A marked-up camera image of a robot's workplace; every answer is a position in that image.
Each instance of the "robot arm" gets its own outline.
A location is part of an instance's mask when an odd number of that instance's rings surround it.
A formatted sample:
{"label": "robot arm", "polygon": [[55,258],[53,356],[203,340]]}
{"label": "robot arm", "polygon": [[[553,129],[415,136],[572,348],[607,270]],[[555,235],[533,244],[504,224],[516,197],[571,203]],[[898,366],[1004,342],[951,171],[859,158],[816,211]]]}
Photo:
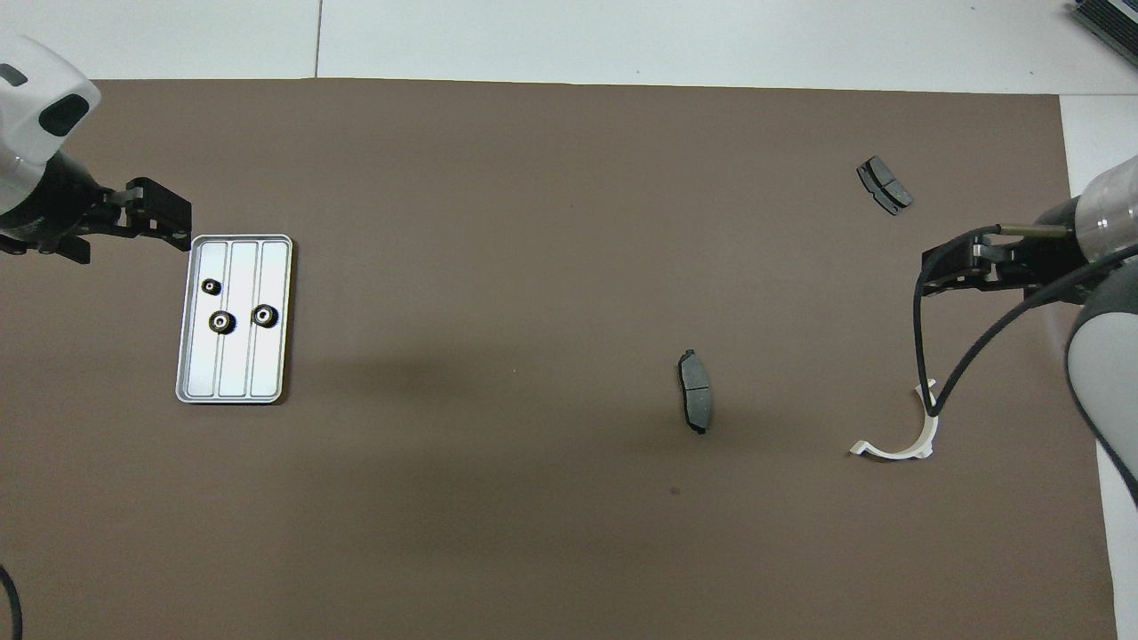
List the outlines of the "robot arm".
{"label": "robot arm", "polygon": [[149,236],[189,251],[190,203],[138,178],[100,187],[60,150],[100,100],[66,60],[28,38],[0,35],[0,251],[58,253],[86,264],[80,236]]}
{"label": "robot arm", "polygon": [[[1082,196],[1048,211],[1036,224],[978,231],[984,232],[970,232],[925,252],[917,292],[930,296],[948,289],[1022,288],[1024,302],[973,345],[934,411],[942,409],[947,392],[971,359],[1024,310],[1055,301],[1081,304],[1067,343],[1067,381],[1080,412],[1138,503],[1138,156],[1106,171]],[[993,245],[989,235],[1024,239]],[[923,378],[920,297],[914,304]]]}

